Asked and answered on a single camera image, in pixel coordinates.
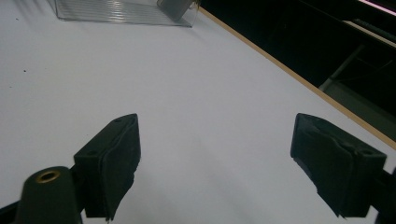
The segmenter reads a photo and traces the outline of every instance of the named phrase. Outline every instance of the white table surface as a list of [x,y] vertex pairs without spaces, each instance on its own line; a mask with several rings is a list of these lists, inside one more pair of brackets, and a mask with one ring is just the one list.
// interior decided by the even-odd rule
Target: white table surface
[[337,218],[290,157],[299,112],[396,166],[391,147],[201,13],[192,29],[69,22],[44,0],[0,1],[1,207],[137,113],[142,161],[114,223],[374,223],[374,209]]

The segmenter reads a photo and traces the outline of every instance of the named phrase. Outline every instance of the transparent plastic container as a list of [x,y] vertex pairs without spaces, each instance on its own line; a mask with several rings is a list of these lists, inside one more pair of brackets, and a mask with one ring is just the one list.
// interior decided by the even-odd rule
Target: transparent plastic container
[[58,19],[192,27],[200,0],[54,0]]

